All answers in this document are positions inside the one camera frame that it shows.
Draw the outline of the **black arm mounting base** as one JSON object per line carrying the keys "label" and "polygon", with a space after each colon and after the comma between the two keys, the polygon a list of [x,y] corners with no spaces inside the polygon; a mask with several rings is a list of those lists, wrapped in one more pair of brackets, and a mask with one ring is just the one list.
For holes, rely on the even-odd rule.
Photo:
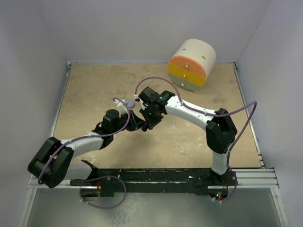
{"label": "black arm mounting base", "polygon": [[223,200],[237,187],[236,173],[227,169],[222,175],[210,168],[97,168],[88,164],[87,177],[71,180],[72,186],[97,187],[100,195],[113,196],[116,192],[192,193],[209,195]]}

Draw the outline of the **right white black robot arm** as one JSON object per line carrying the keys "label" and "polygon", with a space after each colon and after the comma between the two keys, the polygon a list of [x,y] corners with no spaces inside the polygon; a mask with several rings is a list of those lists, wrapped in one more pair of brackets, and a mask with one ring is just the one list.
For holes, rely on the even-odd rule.
{"label": "right white black robot arm", "polygon": [[201,108],[167,90],[161,94],[146,87],[134,98],[142,104],[140,112],[144,116],[148,129],[152,129],[163,118],[163,114],[173,115],[200,127],[206,133],[206,142],[213,152],[211,181],[221,185],[227,180],[228,149],[235,141],[237,129],[227,111]]}

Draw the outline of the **purple earbud charging case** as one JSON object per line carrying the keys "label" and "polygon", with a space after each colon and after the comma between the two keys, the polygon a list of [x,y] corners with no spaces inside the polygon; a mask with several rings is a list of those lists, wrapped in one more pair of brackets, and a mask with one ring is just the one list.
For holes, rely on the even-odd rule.
{"label": "purple earbud charging case", "polygon": [[129,100],[127,103],[128,108],[134,108],[135,107],[135,102],[133,100]]}

